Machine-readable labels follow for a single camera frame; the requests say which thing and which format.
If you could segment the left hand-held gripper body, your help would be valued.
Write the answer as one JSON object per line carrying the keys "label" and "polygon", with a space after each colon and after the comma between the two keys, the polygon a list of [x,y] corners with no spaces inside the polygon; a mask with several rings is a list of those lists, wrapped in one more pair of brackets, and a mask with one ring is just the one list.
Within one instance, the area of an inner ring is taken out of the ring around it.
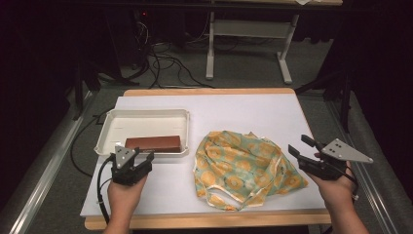
{"label": "left hand-held gripper body", "polygon": [[115,146],[115,158],[111,169],[114,182],[133,186],[152,171],[152,164],[142,165],[146,158],[137,165],[135,159],[132,158],[132,154],[133,152],[130,148],[121,145]]}

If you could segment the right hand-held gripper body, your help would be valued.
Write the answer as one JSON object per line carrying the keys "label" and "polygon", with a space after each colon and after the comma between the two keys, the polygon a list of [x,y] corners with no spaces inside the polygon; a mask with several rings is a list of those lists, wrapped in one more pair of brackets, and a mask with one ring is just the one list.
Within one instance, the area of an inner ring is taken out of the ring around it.
{"label": "right hand-held gripper body", "polygon": [[319,160],[311,158],[298,160],[299,168],[323,180],[336,180],[346,173],[348,162],[373,163],[374,160],[357,151],[344,141],[336,138],[328,144],[322,144]]}

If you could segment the brown rectangular box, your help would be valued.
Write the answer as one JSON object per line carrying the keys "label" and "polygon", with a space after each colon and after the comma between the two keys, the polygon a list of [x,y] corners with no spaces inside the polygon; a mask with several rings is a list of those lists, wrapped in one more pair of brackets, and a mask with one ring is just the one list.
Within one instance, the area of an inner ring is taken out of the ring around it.
{"label": "brown rectangular box", "polygon": [[136,149],[141,152],[155,151],[163,153],[180,153],[180,136],[146,136],[130,137],[126,140],[126,148]]}

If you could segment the white plastic tray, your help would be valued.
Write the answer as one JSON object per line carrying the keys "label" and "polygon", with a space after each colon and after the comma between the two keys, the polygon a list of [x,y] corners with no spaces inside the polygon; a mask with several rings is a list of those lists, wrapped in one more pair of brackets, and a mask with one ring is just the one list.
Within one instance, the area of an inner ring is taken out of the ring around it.
{"label": "white plastic tray", "polygon": [[177,152],[162,152],[162,157],[182,157],[189,150],[189,112],[184,109],[123,110],[106,114],[94,151],[108,157],[117,143],[125,145],[128,138],[179,136]]}

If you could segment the fruit print cloth bag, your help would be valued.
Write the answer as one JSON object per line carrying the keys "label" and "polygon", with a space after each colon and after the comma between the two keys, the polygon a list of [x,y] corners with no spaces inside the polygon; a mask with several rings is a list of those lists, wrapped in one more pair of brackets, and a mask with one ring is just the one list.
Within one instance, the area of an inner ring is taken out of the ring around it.
{"label": "fruit print cloth bag", "polygon": [[193,174],[197,196],[222,211],[260,207],[269,196],[308,185],[275,143],[253,133],[207,134],[196,150]]}

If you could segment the person's left hand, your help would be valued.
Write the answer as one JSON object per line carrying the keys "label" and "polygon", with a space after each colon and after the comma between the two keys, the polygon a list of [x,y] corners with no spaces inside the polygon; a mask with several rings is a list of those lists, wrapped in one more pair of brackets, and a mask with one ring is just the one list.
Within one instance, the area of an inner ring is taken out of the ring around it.
{"label": "person's left hand", "polygon": [[112,219],[130,219],[132,217],[139,203],[146,180],[147,176],[133,186],[110,182],[107,193]]}

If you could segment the person's right hand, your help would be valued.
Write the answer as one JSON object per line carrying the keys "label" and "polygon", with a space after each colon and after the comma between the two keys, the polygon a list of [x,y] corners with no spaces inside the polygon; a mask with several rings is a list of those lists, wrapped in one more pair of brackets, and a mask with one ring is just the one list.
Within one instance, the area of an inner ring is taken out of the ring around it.
{"label": "person's right hand", "polygon": [[323,180],[310,173],[308,176],[319,187],[321,198],[330,212],[345,213],[355,209],[352,200],[353,183],[350,180],[344,176],[337,180]]}

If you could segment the black metal stand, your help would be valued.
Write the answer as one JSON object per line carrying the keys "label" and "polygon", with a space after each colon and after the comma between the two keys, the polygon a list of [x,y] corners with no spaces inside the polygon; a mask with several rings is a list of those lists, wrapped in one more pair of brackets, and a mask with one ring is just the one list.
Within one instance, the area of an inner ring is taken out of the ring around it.
{"label": "black metal stand", "polygon": [[83,84],[86,84],[87,88],[91,92],[98,92],[101,88],[101,84],[98,81],[98,74],[103,73],[114,81],[121,83],[123,85],[138,86],[131,80],[127,80],[122,75],[115,74],[113,72],[104,69],[99,66],[96,62],[87,60],[85,58],[80,58],[77,63],[75,78],[74,78],[74,95],[75,95],[75,106],[76,111],[74,115],[74,120],[78,120],[86,109],[85,96],[83,95]]}
{"label": "black metal stand", "polygon": [[297,95],[304,94],[310,90],[324,89],[322,97],[325,101],[340,100],[339,123],[343,130],[349,131],[349,111],[351,97],[351,76],[347,71],[335,71],[309,82],[297,89]]}

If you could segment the black device with red light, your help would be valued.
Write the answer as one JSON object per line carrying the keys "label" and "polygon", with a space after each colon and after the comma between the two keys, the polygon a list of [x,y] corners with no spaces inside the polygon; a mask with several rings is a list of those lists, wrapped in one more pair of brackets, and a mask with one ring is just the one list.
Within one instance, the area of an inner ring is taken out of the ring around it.
{"label": "black device with red light", "polygon": [[137,46],[137,65],[147,60],[151,48],[151,35],[148,26],[148,13],[145,10],[132,10],[132,33]]}

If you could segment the aluminium rail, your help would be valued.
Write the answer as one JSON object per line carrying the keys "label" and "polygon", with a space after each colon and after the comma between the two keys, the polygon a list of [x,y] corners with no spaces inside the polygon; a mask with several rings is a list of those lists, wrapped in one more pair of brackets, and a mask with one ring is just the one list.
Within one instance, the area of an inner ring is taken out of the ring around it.
{"label": "aluminium rail", "polygon": [[84,117],[78,116],[75,93],[67,95],[70,107],[40,151],[6,208],[0,212],[0,234],[25,234],[43,205],[70,144]]}
{"label": "aluminium rail", "polygon": [[352,163],[360,189],[357,212],[371,234],[413,234],[413,205],[407,197],[381,146],[364,118],[358,102],[351,98],[348,131],[340,123],[339,106],[328,101],[340,137],[371,157],[372,164]]}

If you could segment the white metal desk frame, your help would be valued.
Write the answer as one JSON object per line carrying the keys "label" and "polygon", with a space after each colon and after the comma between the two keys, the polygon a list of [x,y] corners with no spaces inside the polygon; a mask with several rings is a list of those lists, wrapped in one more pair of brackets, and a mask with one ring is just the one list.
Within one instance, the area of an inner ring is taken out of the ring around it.
{"label": "white metal desk frame", "polygon": [[[343,0],[229,0],[235,3],[263,3],[267,5],[284,4],[288,6],[341,6]],[[282,39],[284,42],[281,51],[277,52],[277,61],[285,84],[290,85],[292,79],[286,63],[286,55],[294,35],[299,15],[295,14],[287,22],[270,22],[246,19],[216,19],[215,13],[208,14],[209,35],[208,51],[206,57],[206,79],[214,77],[214,37],[235,36],[255,37],[267,39]]]}

